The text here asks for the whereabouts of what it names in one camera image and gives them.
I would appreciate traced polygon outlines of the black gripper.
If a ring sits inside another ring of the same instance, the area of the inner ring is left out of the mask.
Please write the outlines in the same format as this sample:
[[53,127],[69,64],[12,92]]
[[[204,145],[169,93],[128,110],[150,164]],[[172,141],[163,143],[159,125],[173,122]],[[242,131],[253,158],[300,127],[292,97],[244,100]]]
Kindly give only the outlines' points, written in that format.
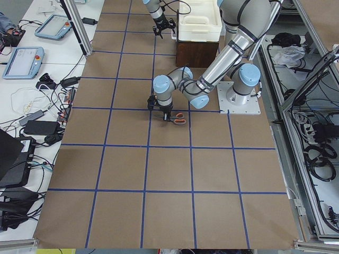
[[175,33],[175,28],[176,24],[172,18],[157,19],[156,26],[153,26],[153,32],[155,36],[159,36],[161,39],[163,39],[162,31],[164,29],[171,29],[172,32]]
[[160,105],[158,102],[155,103],[155,107],[159,108],[160,111],[163,112],[163,120],[166,122],[171,121],[171,111],[173,109],[173,103],[169,103],[168,105]]

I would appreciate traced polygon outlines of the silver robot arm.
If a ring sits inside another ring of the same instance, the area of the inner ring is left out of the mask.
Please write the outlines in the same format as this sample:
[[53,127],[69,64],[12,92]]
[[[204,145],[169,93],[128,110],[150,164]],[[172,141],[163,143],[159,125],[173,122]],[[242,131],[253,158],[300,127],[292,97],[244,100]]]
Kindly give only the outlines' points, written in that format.
[[170,29],[175,33],[176,24],[172,18],[166,18],[164,14],[165,7],[160,5],[159,0],[143,0],[142,2],[155,23],[153,26],[155,36],[163,38],[162,31],[166,29]]
[[196,81],[189,67],[176,68],[153,80],[154,105],[163,112],[166,122],[174,121],[171,116],[173,91],[181,91],[194,108],[205,107],[209,101],[208,95],[217,83],[267,31],[271,15],[270,1],[218,1],[217,5],[225,27],[232,36],[206,71]]

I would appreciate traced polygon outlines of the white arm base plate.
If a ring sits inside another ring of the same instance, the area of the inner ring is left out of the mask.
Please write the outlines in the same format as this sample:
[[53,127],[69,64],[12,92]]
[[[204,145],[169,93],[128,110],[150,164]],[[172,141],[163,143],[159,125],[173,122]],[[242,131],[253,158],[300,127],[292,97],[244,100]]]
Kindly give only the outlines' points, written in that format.
[[255,88],[249,95],[239,95],[233,90],[233,81],[221,81],[217,85],[221,114],[260,115],[261,110]]

